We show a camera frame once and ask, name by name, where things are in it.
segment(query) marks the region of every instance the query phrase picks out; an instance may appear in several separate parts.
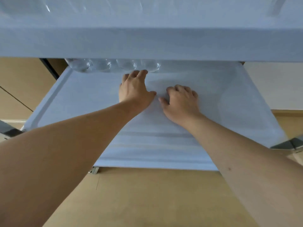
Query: white wall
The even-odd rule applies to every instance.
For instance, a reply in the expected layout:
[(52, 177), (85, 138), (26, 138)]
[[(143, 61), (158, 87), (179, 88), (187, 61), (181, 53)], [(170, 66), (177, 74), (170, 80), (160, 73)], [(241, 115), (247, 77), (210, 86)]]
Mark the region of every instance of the white wall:
[(271, 109), (303, 110), (303, 63), (246, 62), (244, 67)]

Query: hand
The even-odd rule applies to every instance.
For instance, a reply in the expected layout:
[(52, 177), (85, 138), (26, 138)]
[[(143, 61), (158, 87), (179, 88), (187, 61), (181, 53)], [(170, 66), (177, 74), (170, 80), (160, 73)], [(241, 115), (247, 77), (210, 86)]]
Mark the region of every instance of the hand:
[(184, 127), (191, 118), (202, 116), (198, 106), (198, 94), (190, 87), (176, 85), (166, 89), (169, 95), (168, 101), (160, 97), (159, 101), (167, 118)]
[(146, 90), (147, 73), (147, 70), (135, 70), (131, 74), (125, 74), (119, 88), (119, 102), (134, 103), (134, 110), (138, 113), (146, 109), (157, 94), (155, 91)]

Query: right hand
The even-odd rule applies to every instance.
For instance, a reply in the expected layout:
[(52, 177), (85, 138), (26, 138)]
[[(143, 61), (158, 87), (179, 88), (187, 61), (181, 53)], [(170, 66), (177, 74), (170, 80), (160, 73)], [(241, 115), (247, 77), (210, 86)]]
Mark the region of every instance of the right hand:
[(175, 87), (166, 89), (169, 102), (160, 97), (159, 101), (167, 118), (184, 127), (189, 120), (203, 116), (198, 106), (198, 94), (190, 87), (177, 84)]

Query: refrigerator drawer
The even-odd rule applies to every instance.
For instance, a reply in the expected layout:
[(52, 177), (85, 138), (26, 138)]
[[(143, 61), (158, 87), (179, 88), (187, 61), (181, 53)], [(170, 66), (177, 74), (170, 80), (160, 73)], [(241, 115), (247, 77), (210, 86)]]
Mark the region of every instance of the refrigerator drawer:
[[(147, 90), (157, 91), (155, 100), (126, 124), (96, 166), (217, 170), (194, 137), (163, 114), (157, 97), (167, 97), (166, 88), (176, 84), (194, 89), (201, 112), (222, 126), (267, 147), (287, 140), (240, 63), (163, 61), (161, 68), (146, 76)], [(118, 103), (123, 74), (83, 74), (68, 67), (25, 123), (25, 129)]]

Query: refrigerator door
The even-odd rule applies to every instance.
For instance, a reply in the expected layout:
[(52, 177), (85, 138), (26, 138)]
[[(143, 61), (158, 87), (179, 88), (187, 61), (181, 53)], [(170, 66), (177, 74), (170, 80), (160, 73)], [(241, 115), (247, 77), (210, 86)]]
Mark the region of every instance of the refrigerator door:
[(303, 61), (303, 0), (0, 0), (0, 56)]
[[(68, 67), (25, 123), (25, 129), (118, 103), (122, 75), (83, 74)], [(162, 61), (159, 72), (149, 73), (145, 82), (147, 90), (157, 91), (155, 100), (123, 127), (96, 166), (217, 169), (194, 137), (163, 114), (157, 98), (168, 97), (166, 88), (176, 84), (194, 89), (201, 112), (222, 126), (267, 147), (287, 140), (238, 62)]]

